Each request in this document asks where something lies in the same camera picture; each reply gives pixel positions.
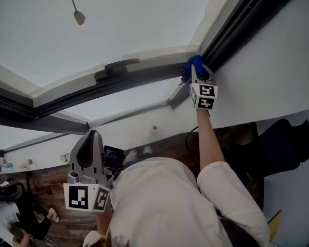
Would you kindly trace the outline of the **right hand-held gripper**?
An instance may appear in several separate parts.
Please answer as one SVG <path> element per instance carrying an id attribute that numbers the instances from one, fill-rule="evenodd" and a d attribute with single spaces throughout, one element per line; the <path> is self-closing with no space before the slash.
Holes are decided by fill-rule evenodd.
<path id="1" fill-rule="evenodd" d="M 215 74 L 203 63 L 191 65 L 189 94 L 194 108 L 211 110 L 218 95 Z"/>

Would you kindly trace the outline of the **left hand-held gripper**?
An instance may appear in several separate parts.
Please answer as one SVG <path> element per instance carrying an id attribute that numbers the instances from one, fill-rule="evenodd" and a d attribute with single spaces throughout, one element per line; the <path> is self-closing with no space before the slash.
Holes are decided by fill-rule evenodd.
<path id="1" fill-rule="evenodd" d="M 102 137 L 96 130 L 82 136 L 71 150 L 70 170 L 63 184 L 69 210 L 104 213 L 114 175 L 104 169 Z"/>

